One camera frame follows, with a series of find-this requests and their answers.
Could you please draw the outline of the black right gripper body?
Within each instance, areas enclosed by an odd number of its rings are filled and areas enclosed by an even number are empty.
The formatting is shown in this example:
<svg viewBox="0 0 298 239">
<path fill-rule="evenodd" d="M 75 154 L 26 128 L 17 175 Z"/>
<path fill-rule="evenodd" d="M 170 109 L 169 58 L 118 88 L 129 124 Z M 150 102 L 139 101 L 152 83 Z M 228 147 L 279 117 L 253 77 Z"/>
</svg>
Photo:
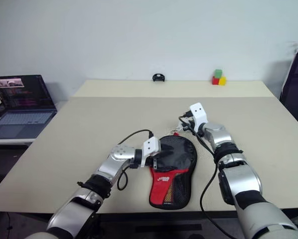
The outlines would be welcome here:
<svg viewBox="0 0 298 239">
<path fill-rule="evenodd" d="M 185 112 L 182 116 L 179 116 L 178 119 L 182 119 L 183 121 L 187 122 L 187 126 L 183 126 L 184 131 L 196 133 L 194 130 L 195 122 L 193 120 L 193 113 L 191 111 Z"/>
</svg>

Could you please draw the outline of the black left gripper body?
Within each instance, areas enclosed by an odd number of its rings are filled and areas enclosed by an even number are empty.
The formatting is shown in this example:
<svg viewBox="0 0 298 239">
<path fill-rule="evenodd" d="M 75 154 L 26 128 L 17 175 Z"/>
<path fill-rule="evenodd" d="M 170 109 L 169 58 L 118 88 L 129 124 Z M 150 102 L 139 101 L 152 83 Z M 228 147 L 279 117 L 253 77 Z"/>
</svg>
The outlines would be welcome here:
<svg viewBox="0 0 298 239">
<path fill-rule="evenodd" d="M 163 153 L 158 153 L 154 156 L 149 156 L 146 158 L 146 166 L 152 168 L 155 171 L 163 171 Z"/>
</svg>

